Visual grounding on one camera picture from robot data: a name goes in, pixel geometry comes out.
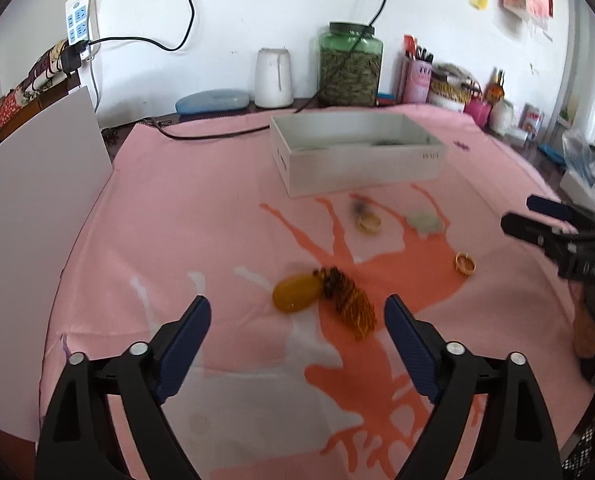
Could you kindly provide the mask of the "red snack packet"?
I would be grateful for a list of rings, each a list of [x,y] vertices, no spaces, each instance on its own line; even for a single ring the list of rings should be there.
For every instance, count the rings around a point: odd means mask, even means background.
[[[520,120],[520,129],[527,134],[527,138],[534,141],[540,132],[545,113],[533,104],[526,103]]]

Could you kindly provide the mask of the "white board panel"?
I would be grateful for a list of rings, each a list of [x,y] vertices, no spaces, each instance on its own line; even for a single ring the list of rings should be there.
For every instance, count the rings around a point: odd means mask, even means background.
[[[0,144],[0,430],[39,436],[44,346],[61,274],[112,173],[80,88]]]

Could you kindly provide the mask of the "green glass jar of seeds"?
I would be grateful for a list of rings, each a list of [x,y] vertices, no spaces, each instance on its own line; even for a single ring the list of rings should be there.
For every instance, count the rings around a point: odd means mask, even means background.
[[[319,38],[318,101],[372,107],[381,79],[383,42],[369,25],[331,22]]]

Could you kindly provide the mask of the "large green jade bangle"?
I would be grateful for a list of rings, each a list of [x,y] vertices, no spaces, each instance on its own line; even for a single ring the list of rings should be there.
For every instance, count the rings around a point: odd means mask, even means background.
[[[371,143],[374,148],[393,148],[394,146],[406,146],[407,143],[398,139],[378,140]]]

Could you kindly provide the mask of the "white power strip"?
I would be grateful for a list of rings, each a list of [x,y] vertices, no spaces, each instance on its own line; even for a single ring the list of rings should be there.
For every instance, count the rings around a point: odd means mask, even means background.
[[[91,39],[90,4],[92,0],[67,0],[65,3],[65,23],[67,40],[70,46]]]

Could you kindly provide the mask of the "pale jade pendant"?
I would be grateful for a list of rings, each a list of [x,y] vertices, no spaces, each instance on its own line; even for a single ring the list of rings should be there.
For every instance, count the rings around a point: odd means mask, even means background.
[[[406,217],[408,226],[414,229],[420,236],[439,234],[445,231],[444,220],[439,214],[433,212],[418,211],[408,214]]]

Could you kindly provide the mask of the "black power adapter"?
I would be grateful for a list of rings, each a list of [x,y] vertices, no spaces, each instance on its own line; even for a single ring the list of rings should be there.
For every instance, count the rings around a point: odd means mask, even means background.
[[[76,44],[66,44],[60,54],[61,70],[69,77],[81,68],[81,53],[89,47],[88,40],[81,40]]]

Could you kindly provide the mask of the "pink printed tablecloth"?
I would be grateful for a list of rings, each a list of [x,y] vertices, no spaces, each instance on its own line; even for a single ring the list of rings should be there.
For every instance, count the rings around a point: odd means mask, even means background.
[[[398,295],[417,318],[481,356],[529,360],[555,434],[570,437],[593,396],[573,350],[567,284],[536,248],[503,234],[549,185],[467,116],[429,106],[405,114],[441,139],[438,178],[370,188],[381,230],[360,232],[354,195],[292,198],[265,114],[187,122],[172,139],[134,127],[62,275],[40,398],[69,354],[116,356],[179,318],[198,295],[212,326],[164,410],[205,479],[390,479],[427,421],[383,326],[363,339],[329,304],[273,307],[288,276],[336,266],[377,308]],[[406,217],[439,214],[420,236]]]

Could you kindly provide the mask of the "yellow patterned round tin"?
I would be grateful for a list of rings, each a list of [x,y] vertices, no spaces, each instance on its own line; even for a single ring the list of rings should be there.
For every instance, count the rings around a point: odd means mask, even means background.
[[[450,63],[432,66],[427,104],[463,112],[472,99],[473,75],[462,67]]]

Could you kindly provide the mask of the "amber beaded tassel pendant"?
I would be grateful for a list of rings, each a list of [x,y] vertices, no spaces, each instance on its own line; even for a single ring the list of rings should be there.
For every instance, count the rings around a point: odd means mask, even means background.
[[[366,338],[377,326],[375,307],[367,292],[346,273],[332,268],[320,268],[313,275],[322,286],[322,295],[334,304],[334,310],[350,327],[357,339]]]

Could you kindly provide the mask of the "pink plastic container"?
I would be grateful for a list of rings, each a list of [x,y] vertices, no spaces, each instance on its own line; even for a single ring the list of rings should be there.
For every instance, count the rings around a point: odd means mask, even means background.
[[[478,96],[477,98],[472,98],[471,101],[465,105],[463,111],[465,114],[468,114],[473,118],[476,125],[480,128],[484,128],[487,124],[488,116],[491,114],[491,103]]]

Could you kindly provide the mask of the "white vivo cardboard box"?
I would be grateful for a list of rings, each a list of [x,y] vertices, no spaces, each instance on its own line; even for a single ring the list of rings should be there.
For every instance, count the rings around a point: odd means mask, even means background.
[[[406,146],[374,148],[398,139]],[[346,110],[270,118],[271,154],[291,197],[439,176],[447,146],[405,115]]]

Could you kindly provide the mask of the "pink pen holder can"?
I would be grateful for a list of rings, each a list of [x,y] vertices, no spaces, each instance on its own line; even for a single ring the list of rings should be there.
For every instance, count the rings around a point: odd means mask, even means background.
[[[406,63],[401,102],[423,104],[427,102],[430,89],[434,55],[410,35],[405,36],[404,47]]]

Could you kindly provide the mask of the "blue glasses case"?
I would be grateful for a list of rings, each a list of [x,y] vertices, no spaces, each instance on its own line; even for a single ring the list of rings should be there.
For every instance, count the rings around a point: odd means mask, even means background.
[[[242,90],[218,89],[195,92],[175,104],[179,115],[191,116],[243,110],[250,104],[250,95]]]

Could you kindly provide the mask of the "amber perfume bottle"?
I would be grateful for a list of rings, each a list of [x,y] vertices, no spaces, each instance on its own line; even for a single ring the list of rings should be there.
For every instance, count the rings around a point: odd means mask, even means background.
[[[485,101],[494,106],[505,96],[505,71],[501,68],[495,68],[491,81],[488,82],[485,91]]]

